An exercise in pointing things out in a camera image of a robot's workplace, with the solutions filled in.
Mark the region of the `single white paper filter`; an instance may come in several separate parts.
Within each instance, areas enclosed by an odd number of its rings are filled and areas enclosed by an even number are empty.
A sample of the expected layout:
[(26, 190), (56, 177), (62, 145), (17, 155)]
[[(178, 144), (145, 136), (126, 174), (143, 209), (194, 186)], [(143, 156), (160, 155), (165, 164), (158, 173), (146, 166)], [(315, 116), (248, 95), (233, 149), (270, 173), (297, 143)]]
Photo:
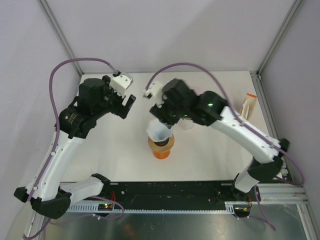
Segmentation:
[(153, 142), (164, 142), (173, 135), (173, 130), (156, 118), (149, 121), (146, 132)]

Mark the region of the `clear glass carafe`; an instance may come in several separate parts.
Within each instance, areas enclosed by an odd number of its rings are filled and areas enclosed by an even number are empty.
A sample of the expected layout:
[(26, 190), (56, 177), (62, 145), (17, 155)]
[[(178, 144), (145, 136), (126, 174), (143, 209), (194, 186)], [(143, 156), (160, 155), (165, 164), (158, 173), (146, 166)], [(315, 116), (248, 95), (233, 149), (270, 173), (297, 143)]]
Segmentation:
[(180, 122), (180, 127), (186, 131), (191, 130), (194, 126), (195, 126), (195, 123), (189, 119), (182, 119)]

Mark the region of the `orange glass carafe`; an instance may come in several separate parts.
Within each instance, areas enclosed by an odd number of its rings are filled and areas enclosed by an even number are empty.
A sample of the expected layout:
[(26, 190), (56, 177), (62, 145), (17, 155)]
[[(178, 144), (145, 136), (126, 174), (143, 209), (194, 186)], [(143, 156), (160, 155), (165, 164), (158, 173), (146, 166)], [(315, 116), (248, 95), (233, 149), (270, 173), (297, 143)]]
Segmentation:
[(164, 160), (170, 155), (171, 151), (168, 150), (168, 151), (164, 151), (164, 152), (158, 152), (158, 151), (153, 150), (152, 153), (155, 158), (157, 158), (159, 160)]

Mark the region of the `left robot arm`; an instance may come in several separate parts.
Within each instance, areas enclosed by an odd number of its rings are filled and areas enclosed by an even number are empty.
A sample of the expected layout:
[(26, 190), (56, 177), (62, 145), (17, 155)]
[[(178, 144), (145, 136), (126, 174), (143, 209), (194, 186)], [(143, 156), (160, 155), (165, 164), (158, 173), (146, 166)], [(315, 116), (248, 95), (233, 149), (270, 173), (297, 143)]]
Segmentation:
[(136, 97), (130, 95), (126, 104), (123, 101), (133, 82), (127, 73), (85, 79), (78, 87), (78, 95), (59, 114), (56, 138), (40, 169), (27, 186), (15, 190), (14, 196), (23, 203), (30, 202), (36, 213), (54, 220), (79, 201), (94, 196), (107, 199), (111, 193), (110, 180), (99, 173), (64, 186), (60, 183), (76, 150), (101, 117), (108, 113), (122, 119), (127, 117)]

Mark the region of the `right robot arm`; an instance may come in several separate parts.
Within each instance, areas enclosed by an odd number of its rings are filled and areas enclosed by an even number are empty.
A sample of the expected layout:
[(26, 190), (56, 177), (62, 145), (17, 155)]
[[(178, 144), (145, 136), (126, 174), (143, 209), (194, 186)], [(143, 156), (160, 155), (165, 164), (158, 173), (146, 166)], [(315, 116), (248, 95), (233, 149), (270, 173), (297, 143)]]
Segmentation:
[(156, 118), (147, 132), (154, 142), (165, 142), (172, 127), (181, 119), (211, 127), (245, 148), (251, 155), (250, 165), (239, 173), (230, 188), (231, 196), (242, 201), (262, 181), (275, 178), (283, 166), (282, 157), (288, 150), (287, 139), (267, 136), (236, 113), (227, 100), (207, 90), (197, 94), (183, 80), (173, 79), (163, 85), (153, 82), (144, 90), (145, 98), (155, 100), (149, 112)]

